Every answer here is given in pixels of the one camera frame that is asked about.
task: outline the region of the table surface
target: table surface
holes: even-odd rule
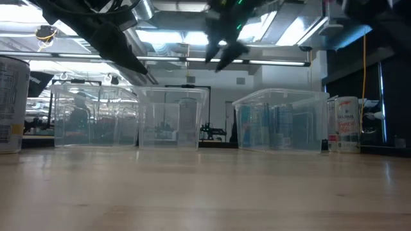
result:
[[[411,160],[242,150],[0,155],[0,230],[411,230]]]

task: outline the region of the ceiling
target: ceiling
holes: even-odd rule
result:
[[[58,21],[57,38],[52,46],[40,48],[42,44],[34,37],[34,31],[47,22],[42,18],[41,11],[30,4],[28,0],[2,1],[0,7],[0,50],[3,51],[40,51],[47,53],[93,54],[93,49],[84,39],[64,23]],[[155,10],[151,19],[139,21],[136,28],[127,31],[127,37],[138,55],[187,56],[204,57],[207,40],[201,32],[206,16],[206,0],[144,0]],[[256,10],[254,16],[247,22],[240,39],[250,46],[250,53],[242,58],[252,60],[289,60],[307,61],[307,54],[300,51],[296,43],[313,25],[319,23],[324,16],[340,20],[350,25],[354,24],[344,18],[338,7],[331,5],[329,12],[322,11],[322,0],[280,0],[266,4]],[[313,46],[315,49],[329,49],[325,42],[327,36],[320,36],[316,31],[311,38],[302,43],[303,46]],[[87,65],[63,63],[63,61],[41,61],[32,68],[51,73],[67,72],[84,75],[105,75],[115,73],[124,77],[124,84],[144,85],[144,78],[137,78],[132,73],[119,70],[109,64],[95,64],[94,68]],[[213,70],[213,64],[181,62],[147,62],[150,69],[167,71],[179,69]],[[248,71],[253,75],[258,69],[256,65],[230,65],[227,70]]]

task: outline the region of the can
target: can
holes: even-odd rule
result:
[[[275,106],[268,108],[268,135],[270,139],[270,149],[275,148]]]
[[[293,105],[287,103],[274,109],[275,148],[290,149],[293,139]]]
[[[251,146],[257,149],[267,149],[268,137],[268,103],[252,105],[250,113]]]
[[[360,111],[357,97],[341,97],[335,100],[337,151],[360,152]]]
[[[328,151],[337,151],[337,133],[335,128],[335,99],[327,101],[327,122],[328,122]]]
[[[179,105],[178,145],[190,146],[195,144],[199,139],[199,135],[197,135],[197,100],[193,98],[182,98],[179,100]]]
[[[21,150],[29,77],[28,63],[0,56],[0,154]]]
[[[251,106],[240,105],[237,110],[237,133],[238,133],[238,146],[240,148],[251,147]]]

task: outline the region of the plastic storage container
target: plastic storage container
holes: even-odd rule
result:
[[[137,87],[144,104],[139,146],[196,150],[208,91],[171,87]]]
[[[55,146],[135,146],[144,97],[119,87],[52,85]]]
[[[235,101],[238,146],[274,153],[321,151],[328,93],[265,89]]]

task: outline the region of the fluorescent light fixture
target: fluorescent light fixture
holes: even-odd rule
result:
[[[256,31],[261,29],[261,23],[246,24],[238,35],[239,40],[254,39]]]
[[[137,56],[137,58],[147,61],[180,61],[179,57]]]
[[[19,52],[19,51],[0,51],[0,55],[9,55],[9,56],[32,56],[32,57],[51,57],[49,53],[40,53],[40,52]]]
[[[302,39],[300,39],[300,41],[298,41],[298,45],[303,44],[307,39],[309,39],[317,30],[319,30],[321,28],[322,25],[324,25],[324,23],[326,23],[328,21],[328,17],[324,17],[313,29],[311,29],[307,34],[305,34],[305,36],[303,36]]]
[[[31,71],[56,71],[71,73],[72,70],[53,61],[32,60],[30,61]]]
[[[184,43],[187,43],[190,45],[207,45],[208,44],[207,35],[201,31],[188,32],[186,37],[184,38]],[[227,43],[225,41],[220,41],[220,43],[218,44],[221,46],[224,46]]]
[[[264,34],[267,32],[268,28],[270,27],[276,15],[277,15],[277,12],[274,11],[274,12],[266,13],[261,16],[261,22],[262,22],[261,29],[259,30],[258,34],[254,36],[253,42],[260,41],[263,38]]]
[[[205,58],[187,58],[188,62],[205,62]]]
[[[151,44],[181,43],[182,37],[176,31],[143,31],[137,30],[137,35],[142,42]]]
[[[57,62],[62,67],[70,69],[76,73],[113,73],[119,74],[117,69],[114,69],[109,64],[105,63],[90,63],[90,62]]]
[[[59,54],[62,58],[101,58],[100,55],[86,55],[86,54]]]
[[[35,34],[18,34],[18,33],[0,33],[0,37],[8,37],[8,38],[26,38],[26,37],[34,37]]]
[[[281,38],[276,43],[277,46],[293,46],[305,33],[304,22],[300,17],[296,18],[293,23],[283,33]]]
[[[290,66],[304,66],[304,62],[288,62],[288,61],[267,61],[267,60],[250,60],[250,64],[259,65],[290,65]]]
[[[30,6],[0,4],[0,21],[30,24],[48,24],[42,11]]]

